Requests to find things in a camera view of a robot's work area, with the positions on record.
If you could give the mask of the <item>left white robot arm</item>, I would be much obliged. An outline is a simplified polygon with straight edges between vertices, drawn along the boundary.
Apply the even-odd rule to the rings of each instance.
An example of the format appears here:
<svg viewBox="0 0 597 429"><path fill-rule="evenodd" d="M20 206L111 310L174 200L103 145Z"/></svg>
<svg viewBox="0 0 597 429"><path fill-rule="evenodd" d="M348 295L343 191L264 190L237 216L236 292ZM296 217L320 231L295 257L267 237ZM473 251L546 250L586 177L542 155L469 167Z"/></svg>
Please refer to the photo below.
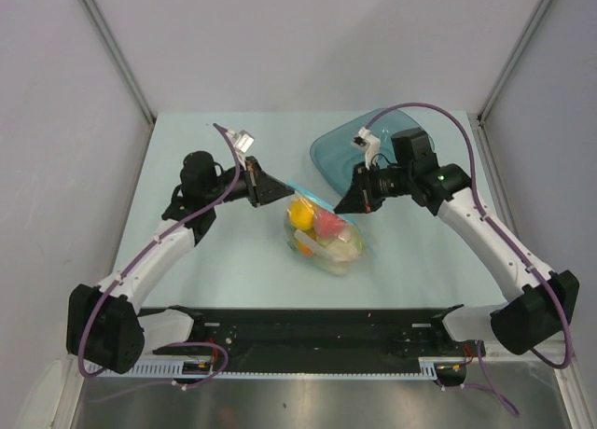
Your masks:
<svg viewBox="0 0 597 429"><path fill-rule="evenodd" d="M196 316L180 306L142 316L139 311L147 296L206 236L217 205L248 200L258 208L293 193L292 187L265 173L254 157L236 160L233 167L222 170L208 152L188 154L180 183L147 246L124 269L95 286L78 285L69 297L66 348L76 356L80 373L91 377L86 364L93 363L123 374L143 354L162 347L199 352L206 332L195 325Z"/></svg>

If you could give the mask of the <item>clear zip top bag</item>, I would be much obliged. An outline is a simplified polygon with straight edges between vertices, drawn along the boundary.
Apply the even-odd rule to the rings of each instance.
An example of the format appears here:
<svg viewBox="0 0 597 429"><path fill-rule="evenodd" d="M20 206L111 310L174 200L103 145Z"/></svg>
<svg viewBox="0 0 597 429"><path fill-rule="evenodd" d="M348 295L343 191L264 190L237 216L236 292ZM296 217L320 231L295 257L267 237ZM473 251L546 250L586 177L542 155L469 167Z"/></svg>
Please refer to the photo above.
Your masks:
<svg viewBox="0 0 597 429"><path fill-rule="evenodd" d="M284 217L289 248L331 275L347 274L373 253L365 232L350 217L336 214L331 204L296 183Z"/></svg>

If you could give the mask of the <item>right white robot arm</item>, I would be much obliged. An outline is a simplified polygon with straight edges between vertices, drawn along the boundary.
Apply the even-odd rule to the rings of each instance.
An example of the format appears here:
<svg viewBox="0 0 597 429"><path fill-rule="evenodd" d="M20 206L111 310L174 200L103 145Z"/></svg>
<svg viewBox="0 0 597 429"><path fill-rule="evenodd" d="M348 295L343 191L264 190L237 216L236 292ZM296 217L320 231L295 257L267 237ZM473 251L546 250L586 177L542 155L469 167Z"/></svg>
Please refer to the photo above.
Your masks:
<svg viewBox="0 0 597 429"><path fill-rule="evenodd" d="M579 281L569 270L555 272L533 256L482 203L471 177L458 165L441 166L426 131L395 133L396 162L380 167L381 142L362 128L353 145L365 156L355 164L351 184L335 206L337 215L370 214L387 198L409 196L459 235L497 283L505 304L496 307L455 307L430 332L432 348L452 355L464 341L498 341L511 353L535 352L538 344L569 324Z"/></svg>

